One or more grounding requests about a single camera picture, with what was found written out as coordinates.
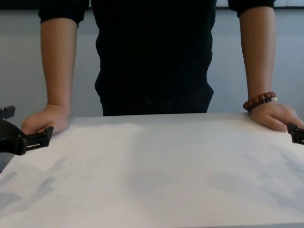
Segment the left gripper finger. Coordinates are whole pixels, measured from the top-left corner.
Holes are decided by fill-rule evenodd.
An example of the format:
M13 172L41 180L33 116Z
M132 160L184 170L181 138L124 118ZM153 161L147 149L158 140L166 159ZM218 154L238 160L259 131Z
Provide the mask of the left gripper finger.
M48 147L53 134L53 130L54 127L49 126L39 133L24 134L25 152Z
M16 107L11 105L0 108L0 119L8 119L14 116Z

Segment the person right hand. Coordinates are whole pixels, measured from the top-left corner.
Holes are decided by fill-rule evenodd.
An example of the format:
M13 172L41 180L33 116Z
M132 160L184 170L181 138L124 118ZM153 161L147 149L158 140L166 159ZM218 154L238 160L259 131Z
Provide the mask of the person right hand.
M64 131L69 125L70 110L65 107L49 104L43 110L28 116L21 125L25 134L39 133L53 127L53 134Z

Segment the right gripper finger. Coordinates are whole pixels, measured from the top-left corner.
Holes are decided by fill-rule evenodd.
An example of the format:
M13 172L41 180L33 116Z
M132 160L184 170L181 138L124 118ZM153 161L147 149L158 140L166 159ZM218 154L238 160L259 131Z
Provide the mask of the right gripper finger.
M289 123L287 130L293 143L304 145L304 130L302 128L299 128L296 124Z

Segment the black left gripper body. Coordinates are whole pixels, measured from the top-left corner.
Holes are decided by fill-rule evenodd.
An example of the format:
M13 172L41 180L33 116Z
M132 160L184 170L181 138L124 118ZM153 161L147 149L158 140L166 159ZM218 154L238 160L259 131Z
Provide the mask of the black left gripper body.
M0 121L0 152L24 155L27 150L27 136L14 124Z

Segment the person left hand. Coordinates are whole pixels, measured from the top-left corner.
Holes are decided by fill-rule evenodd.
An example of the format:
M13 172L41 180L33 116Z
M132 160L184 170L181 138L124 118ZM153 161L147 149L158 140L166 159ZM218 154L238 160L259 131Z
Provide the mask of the person left hand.
M304 128L304 122L297 116L296 111L278 102L269 102L253 108L250 118L258 124L279 132L286 132L289 123Z

